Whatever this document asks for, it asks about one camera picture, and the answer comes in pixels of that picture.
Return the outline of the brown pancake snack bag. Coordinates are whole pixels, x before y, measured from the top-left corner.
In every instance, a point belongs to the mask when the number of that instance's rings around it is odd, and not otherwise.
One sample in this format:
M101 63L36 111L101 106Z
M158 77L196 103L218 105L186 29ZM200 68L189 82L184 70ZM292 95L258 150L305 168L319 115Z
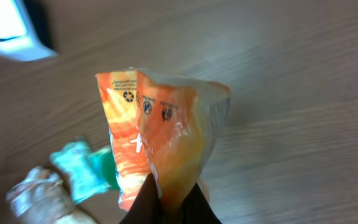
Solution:
M33 168L8 191L6 201L23 224L96 224L76 207L60 176L42 167Z

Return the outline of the orange snack packet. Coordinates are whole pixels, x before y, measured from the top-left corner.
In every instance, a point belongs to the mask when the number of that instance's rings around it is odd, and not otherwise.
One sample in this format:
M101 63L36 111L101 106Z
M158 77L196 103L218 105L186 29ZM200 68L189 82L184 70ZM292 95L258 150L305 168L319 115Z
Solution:
M129 210L152 174L162 208L176 213L221 134L229 87L139 68L98 73L96 79L121 190L119 207Z

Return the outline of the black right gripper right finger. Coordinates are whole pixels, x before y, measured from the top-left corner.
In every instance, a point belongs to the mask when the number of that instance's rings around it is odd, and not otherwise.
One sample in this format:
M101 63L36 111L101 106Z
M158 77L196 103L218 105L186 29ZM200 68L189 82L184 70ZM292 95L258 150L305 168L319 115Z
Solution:
M183 201L182 224L221 224L198 184Z

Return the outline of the teal tissue pack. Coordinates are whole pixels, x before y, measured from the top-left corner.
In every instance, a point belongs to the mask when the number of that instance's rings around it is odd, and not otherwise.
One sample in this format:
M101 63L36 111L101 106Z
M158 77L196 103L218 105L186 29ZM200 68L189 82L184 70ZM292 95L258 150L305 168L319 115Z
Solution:
M109 184L101 174L98 161L82 136L51 153L50 162L68 176L71 198L80 204L97 194L109 191Z

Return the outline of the green lid jar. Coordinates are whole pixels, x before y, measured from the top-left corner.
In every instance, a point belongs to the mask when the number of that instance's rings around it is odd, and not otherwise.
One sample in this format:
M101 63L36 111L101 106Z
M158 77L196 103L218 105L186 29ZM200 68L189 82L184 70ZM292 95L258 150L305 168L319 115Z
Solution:
M101 172L109 187L119 190L120 187L116 179L116 163L110 149L103 149L101 155Z

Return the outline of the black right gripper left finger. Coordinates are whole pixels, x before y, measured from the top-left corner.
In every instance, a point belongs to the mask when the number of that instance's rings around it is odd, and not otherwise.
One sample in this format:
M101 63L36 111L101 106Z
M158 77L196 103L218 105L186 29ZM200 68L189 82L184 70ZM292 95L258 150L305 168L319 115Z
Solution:
M152 173L150 173L132 207L120 221L120 224L158 224L162 222L162 211L157 194L157 186Z

